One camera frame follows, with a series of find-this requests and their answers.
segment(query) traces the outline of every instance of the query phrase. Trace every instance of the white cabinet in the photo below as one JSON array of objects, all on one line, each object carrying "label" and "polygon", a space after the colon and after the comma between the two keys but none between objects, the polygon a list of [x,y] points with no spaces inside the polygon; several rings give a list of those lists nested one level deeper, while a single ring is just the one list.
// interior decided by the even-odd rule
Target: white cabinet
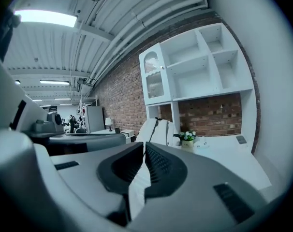
[{"label": "white cabinet", "polygon": [[242,135],[252,147],[256,98],[248,64],[222,23],[192,29],[139,55],[147,117],[170,104],[179,130],[178,101],[239,92]]}]

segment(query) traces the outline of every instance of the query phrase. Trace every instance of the brick wall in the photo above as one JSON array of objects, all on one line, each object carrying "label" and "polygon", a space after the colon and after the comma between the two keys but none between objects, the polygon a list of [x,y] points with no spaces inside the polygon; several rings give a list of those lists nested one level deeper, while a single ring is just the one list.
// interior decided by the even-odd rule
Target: brick wall
[{"label": "brick wall", "polygon": [[[216,13],[210,12],[182,20],[149,37],[109,72],[95,87],[91,96],[99,99],[104,116],[111,117],[113,127],[134,130],[138,134],[147,119],[140,76],[139,54],[188,30],[218,22],[225,23]],[[244,48],[239,43],[251,67]],[[241,132],[241,101],[238,94],[179,102],[181,129],[196,130],[199,135],[232,135]],[[161,116],[171,118],[170,108],[161,107]]]},{"label": "brick wall", "polygon": [[[181,131],[193,130],[201,136],[241,133],[240,94],[180,101]],[[160,117],[172,119],[170,105],[160,107]]]}]

